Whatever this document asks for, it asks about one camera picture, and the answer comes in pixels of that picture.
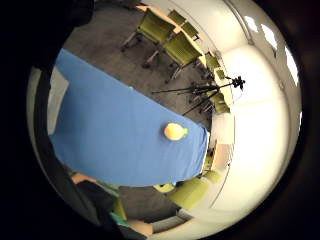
hand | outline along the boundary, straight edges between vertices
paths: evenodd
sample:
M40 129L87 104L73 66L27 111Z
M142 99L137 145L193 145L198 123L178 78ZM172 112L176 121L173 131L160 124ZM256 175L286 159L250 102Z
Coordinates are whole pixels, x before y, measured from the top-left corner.
M92 177L89 177L89 176L84 175L84 174L82 174L82 173L76 173L76 174L74 174L71 178L72 178L72 181L73 181L75 184L78 184L78 183L83 182L83 181L85 181L85 180L88 180L88 181L90 181L90 182L96 182L96 181L97 181L97 179L92 178Z

green chair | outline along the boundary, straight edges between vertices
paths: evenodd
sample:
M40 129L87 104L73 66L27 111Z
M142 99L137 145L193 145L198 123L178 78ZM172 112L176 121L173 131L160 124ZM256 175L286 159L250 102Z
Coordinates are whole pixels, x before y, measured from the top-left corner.
M203 76L201 76L202 79L208 79L214 80L214 70L216 68L220 68L220 63L217 59L217 57L212 56L210 53L207 53L206 55L206 63L207 68L205 69L205 73Z
M216 71L216 73L217 73L218 77L220 78L220 80L225 79L226 75L224 74L223 70L219 69Z
M204 174L204 177L213 184L218 183L221 180L221 175L217 171L208 171Z
M207 112L211 108L214 108L216 114L230 113L230 108L226 104L222 92L218 92L212 96L210 101L203 108L201 108L199 112Z
M117 216L121 217L123 220L127 220L127 215L125 213L124 207L122 205L122 201L120 197L116 199L113 205L113 213L116 214Z
M191 25L191 23L186 22L181 27L193 40L199 39L199 32Z
M207 181L195 177L177 187L177 190L168 198L178 206L192 210L200 203L209 188L210 184Z
M182 25L186 19L181 16L176 10L172 10L169 14L168 17L171 18L176 24Z
M163 45L163 51L178 65L170 80L176 79L181 70L195 62L202 54L192 45L183 32L179 32Z
M161 193L171 192L175 188L175 186L172 183L167 183L163 185L158 184L158 185L154 185L153 187Z
M147 8L137 29L122 44L121 51L124 52L129 48L133 38L141 41L142 36L152 41L155 45L163 44L170 37L174 28L175 25L167 22Z

blue tablecloth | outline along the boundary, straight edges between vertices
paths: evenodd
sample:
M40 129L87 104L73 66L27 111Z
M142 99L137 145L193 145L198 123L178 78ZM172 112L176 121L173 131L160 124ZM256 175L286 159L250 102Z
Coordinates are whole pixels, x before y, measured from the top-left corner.
M57 158L101 181L152 186L201 172L206 129L154 102L112 76L62 50L56 66L70 85L50 135ZM189 129L170 141L163 129L177 122Z

dark clothing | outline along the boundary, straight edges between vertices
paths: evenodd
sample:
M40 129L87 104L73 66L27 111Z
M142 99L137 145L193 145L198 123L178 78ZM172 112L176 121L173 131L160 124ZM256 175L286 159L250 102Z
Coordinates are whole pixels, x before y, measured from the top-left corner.
M90 181L82 181L77 184L79 189L92 201L96 207L98 219L100 220L103 228L107 232L114 232L116 228L119 228L123 236L126 239L144 240L146 236L134 231L130 227L118 226L110 216L110 212L113 211L114 202L116 197L106 192L103 188ZM124 239L123 236L115 236L115 239Z
M82 181L77 186L92 201L103 228L108 232L114 231L117 224L112 220L109 212L113 210L116 198L90 181Z

floor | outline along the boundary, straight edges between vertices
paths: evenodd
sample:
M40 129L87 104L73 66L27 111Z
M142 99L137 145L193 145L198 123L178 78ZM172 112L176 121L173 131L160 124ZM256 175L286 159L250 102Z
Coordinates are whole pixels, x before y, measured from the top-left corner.
M165 84L165 80L170 78L174 70L169 67L171 61L167 56L161 54L149 69L141 67L155 50L151 42L143 39L124 53L120 51L121 44L134 31L142 16L143 13L123 8L116 2L100 2L96 6L92 21L76 28L64 48L172 111L183 114L196 104L188 103L189 94L153 95L151 92L185 88L192 82L201 83L203 81L199 69L188 66L176 80ZM209 115L199 114L196 109L187 117L203 124L210 131ZM153 187L121 187L120 193L130 218L154 222L175 215L178 209L178 206Z

